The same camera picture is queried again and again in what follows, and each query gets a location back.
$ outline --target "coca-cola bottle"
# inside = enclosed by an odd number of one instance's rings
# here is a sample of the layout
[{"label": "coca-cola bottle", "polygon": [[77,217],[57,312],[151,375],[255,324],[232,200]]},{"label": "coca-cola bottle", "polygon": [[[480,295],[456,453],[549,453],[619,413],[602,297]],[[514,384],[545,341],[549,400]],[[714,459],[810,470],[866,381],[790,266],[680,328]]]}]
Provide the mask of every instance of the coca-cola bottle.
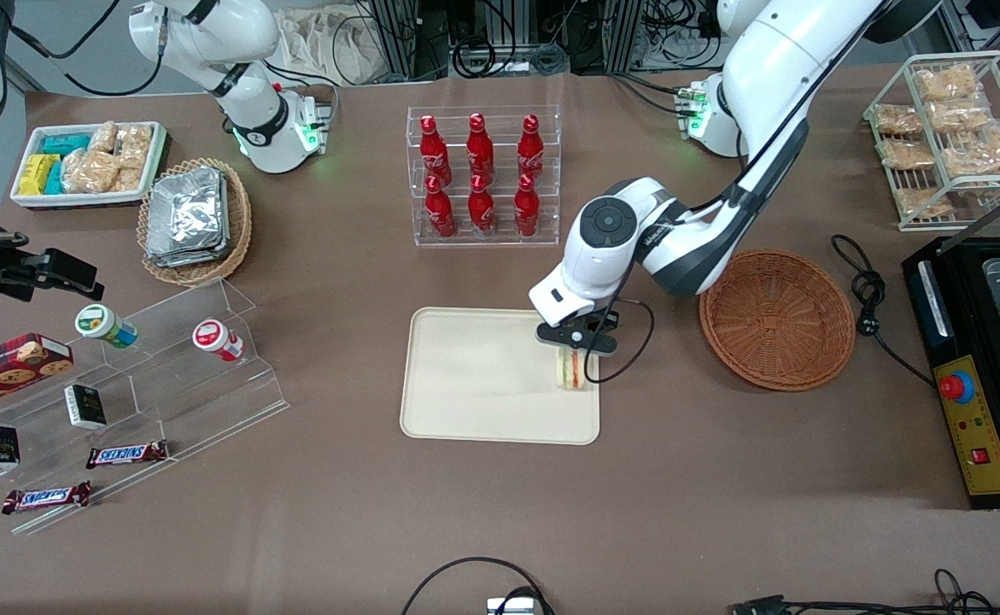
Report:
[{"label": "coca-cola bottle", "polygon": [[473,175],[469,179],[469,218],[473,221],[473,233],[477,237],[492,237],[496,223],[493,211],[492,195],[488,193],[488,184],[482,175]]},{"label": "coca-cola bottle", "polygon": [[523,137],[518,140],[518,174],[529,174],[531,178],[541,176],[542,155],[546,145],[538,135],[538,116],[523,117]]},{"label": "coca-cola bottle", "polygon": [[424,188],[428,190],[428,197],[424,199],[424,206],[428,208],[428,219],[432,223],[433,229],[438,233],[438,237],[453,237],[458,232],[458,227],[453,222],[453,208],[450,207],[450,197],[442,191],[440,179],[435,175],[429,175],[424,180]]},{"label": "coca-cola bottle", "polygon": [[420,129],[423,136],[420,139],[420,156],[424,159],[424,168],[429,175],[434,175],[448,187],[453,180],[450,171],[450,157],[446,153],[446,143],[435,127],[435,118],[429,115],[420,118]]},{"label": "coca-cola bottle", "polygon": [[492,138],[484,130],[484,116],[479,113],[469,116],[469,140],[465,141],[465,153],[469,156],[470,175],[480,175],[485,186],[491,185],[495,176],[495,155]]},{"label": "coca-cola bottle", "polygon": [[539,209],[534,178],[529,173],[523,173],[518,178],[518,191],[515,192],[515,226],[519,237],[533,237],[538,233]]}]

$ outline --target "white container with red lid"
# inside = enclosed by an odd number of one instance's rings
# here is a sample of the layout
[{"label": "white container with red lid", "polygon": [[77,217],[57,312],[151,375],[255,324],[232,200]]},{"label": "white container with red lid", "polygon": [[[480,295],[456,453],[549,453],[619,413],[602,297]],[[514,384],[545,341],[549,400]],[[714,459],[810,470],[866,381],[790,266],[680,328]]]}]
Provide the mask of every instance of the white container with red lid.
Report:
[{"label": "white container with red lid", "polygon": [[224,361],[237,361],[245,354],[245,343],[226,325],[206,319],[192,331],[192,343],[207,353],[218,354]]}]

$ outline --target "white container with green lid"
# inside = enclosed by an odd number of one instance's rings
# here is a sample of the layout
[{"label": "white container with green lid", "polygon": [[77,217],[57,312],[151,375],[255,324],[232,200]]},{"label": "white container with green lid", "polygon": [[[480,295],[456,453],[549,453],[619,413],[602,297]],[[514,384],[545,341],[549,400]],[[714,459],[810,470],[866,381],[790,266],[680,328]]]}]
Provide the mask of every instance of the white container with green lid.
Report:
[{"label": "white container with green lid", "polygon": [[86,305],[74,318],[74,328],[83,337],[101,339],[112,343],[114,348],[127,348],[136,342],[139,330],[128,320],[120,318],[116,312],[101,303]]}]

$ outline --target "table surface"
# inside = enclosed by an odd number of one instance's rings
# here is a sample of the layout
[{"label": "table surface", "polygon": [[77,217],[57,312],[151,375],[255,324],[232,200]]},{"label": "table surface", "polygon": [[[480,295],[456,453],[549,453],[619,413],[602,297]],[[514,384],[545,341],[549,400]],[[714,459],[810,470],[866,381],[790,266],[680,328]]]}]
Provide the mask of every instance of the table surface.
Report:
[{"label": "table surface", "polygon": [[[886,340],[924,366],[899,262],[930,235],[895,229],[859,125],[894,69],[833,75],[803,155],[741,248],[792,250],[847,290],[851,269],[828,242],[857,238],[886,276]],[[869,340],[823,388],[754,388],[711,352],[696,300],[666,296],[643,270],[625,295],[651,303],[659,326],[636,366],[602,389],[596,442],[403,435],[413,312],[530,308],[527,290],[562,254],[415,248],[406,106],[561,105],[565,229],[618,179],[652,175],[703,202],[737,162],[683,143],[671,118],[604,78],[447,79],[341,97],[328,155],[265,175],[219,129],[206,95],[28,95],[31,128],[157,120],[174,138],[169,162],[219,157],[238,170],[254,237],[231,282],[258,305],[247,319],[292,408],[38,535],[10,535],[0,514],[0,612],[397,612],[426,573],[468,555],[523,565],[558,612],[722,612],[770,593],[922,603],[938,567],[1000,604],[1000,512],[967,509],[932,389]],[[141,268],[136,218],[11,202],[0,211],[31,248],[94,262],[122,313],[178,291]],[[73,337],[69,315],[82,304],[57,291],[30,305],[0,297],[0,342],[21,331]],[[624,348],[644,335],[641,319],[633,312],[618,331]],[[517,584],[468,565],[438,577],[415,608],[480,612]]]}]

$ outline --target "round wicker basket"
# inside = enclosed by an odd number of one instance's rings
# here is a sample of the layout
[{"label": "round wicker basket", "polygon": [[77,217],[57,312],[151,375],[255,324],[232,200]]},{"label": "round wicker basket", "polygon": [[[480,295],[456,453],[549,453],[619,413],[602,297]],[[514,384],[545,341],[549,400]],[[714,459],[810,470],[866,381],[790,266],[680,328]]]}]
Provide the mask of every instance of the round wicker basket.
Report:
[{"label": "round wicker basket", "polygon": [[856,339],[845,293],[815,262],[775,249],[738,253],[701,296],[701,328],[754,384],[808,390],[844,369]]},{"label": "round wicker basket", "polygon": [[[230,237],[234,242],[234,249],[222,261],[197,262],[195,265],[184,265],[182,267],[167,268],[159,267],[143,258],[143,268],[151,272],[151,275],[164,283],[180,284],[184,287],[195,287],[195,285],[206,283],[206,281],[227,277],[238,265],[242,264],[245,253],[249,250],[249,239],[253,236],[253,209],[249,206],[249,194],[246,194],[242,180],[229,164],[219,160],[200,159],[186,160],[175,167],[169,167],[162,175],[177,175],[187,173],[196,167],[215,167],[226,176],[226,206],[230,210]],[[140,248],[147,250],[147,217],[149,210],[149,192],[143,196],[142,205],[139,206],[139,225],[136,227],[136,239]]]}]

